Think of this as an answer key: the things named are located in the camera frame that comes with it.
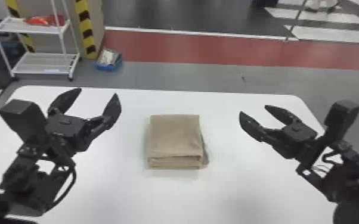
hazard stripe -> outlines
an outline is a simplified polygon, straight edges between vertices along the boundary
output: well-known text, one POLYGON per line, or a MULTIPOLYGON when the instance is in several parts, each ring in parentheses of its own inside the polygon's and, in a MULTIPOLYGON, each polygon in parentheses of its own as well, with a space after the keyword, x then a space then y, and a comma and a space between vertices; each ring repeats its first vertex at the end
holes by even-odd
POLYGON ((97 49, 95 37, 93 36, 92 21, 88 11, 87 0, 75 0, 75 10, 78 14, 79 29, 82 34, 83 47, 86 49, 88 59, 96 59, 97 49))
MULTIPOLYGON (((5 0, 5 3, 7 4, 7 8, 13 17, 21 18, 19 10, 18 10, 17 0, 5 0)), ((32 42, 32 39, 29 37, 29 35, 26 33, 21 33, 21 38, 22 38, 24 44, 26 45, 26 48, 28 49, 28 51, 34 52, 35 48, 33 47, 33 42, 32 42)))

robotic arm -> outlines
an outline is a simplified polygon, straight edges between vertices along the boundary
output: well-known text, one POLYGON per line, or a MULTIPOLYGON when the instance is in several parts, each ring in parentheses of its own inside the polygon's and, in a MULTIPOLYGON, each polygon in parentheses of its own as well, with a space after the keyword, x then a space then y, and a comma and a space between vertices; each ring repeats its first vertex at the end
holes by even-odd
POLYGON ((242 129, 259 142, 266 142, 286 159, 300 162, 296 172, 312 186, 324 194, 331 202, 337 203, 334 224, 359 224, 359 153, 342 138, 355 121, 359 105, 351 101, 334 103, 324 121, 327 126, 323 136, 316 138, 317 132, 305 125, 291 112, 271 105, 265 109, 285 124, 282 129, 267 129, 247 114, 240 112, 242 129), (331 165, 329 170, 316 167, 320 159, 331 165), (340 155, 342 162, 330 159, 340 155))
POLYGON ((77 152, 86 151, 91 142, 109 130, 121 113, 116 94, 103 114, 91 119, 65 115, 81 92, 72 89, 59 95, 50 105, 46 118, 34 102, 14 99, 0 109, 0 116, 15 131, 24 144, 2 177, 0 189, 0 220, 8 214, 42 216, 55 207, 71 190, 76 181, 77 152), (39 160, 55 164, 51 173, 39 171, 39 160), (67 189, 58 192, 72 175, 67 189))

folded cloth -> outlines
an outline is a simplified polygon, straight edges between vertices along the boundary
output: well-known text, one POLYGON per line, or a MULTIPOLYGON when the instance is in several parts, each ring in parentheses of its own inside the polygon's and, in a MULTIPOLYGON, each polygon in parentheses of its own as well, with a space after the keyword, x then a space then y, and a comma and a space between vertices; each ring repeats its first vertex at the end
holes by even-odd
POLYGON ((198 115, 152 115, 146 149, 148 166, 199 169, 209 163, 198 115))

wire shelf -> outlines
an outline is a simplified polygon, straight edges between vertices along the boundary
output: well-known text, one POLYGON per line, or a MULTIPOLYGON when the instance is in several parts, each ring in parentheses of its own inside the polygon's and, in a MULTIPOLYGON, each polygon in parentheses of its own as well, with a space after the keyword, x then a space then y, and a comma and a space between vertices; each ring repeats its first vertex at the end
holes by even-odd
MULTIPOLYGON (((69 25, 70 25, 70 20, 66 20, 65 24, 60 27, 61 33, 64 33, 69 25)), ((49 34, 49 35, 59 34, 58 27, 56 26, 30 25, 25 23, 22 18, 12 18, 12 17, 6 17, 3 19, 3 21, 0 22, 0 32, 49 34)))
POLYGON ((78 62, 79 54, 49 54, 25 53, 17 65, 14 73, 20 74, 69 74, 78 62))

red object on shelf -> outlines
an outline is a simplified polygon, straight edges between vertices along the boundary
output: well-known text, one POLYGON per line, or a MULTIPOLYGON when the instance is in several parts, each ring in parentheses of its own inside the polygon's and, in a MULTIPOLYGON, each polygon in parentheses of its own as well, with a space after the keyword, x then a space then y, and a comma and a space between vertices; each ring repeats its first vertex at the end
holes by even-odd
MULTIPOLYGON (((65 16, 57 15, 58 23, 60 26, 65 25, 65 16)), ((54 15, 42 15, 30 18, 25 18, 24 22, 35 26, 57 26, 54 15)))

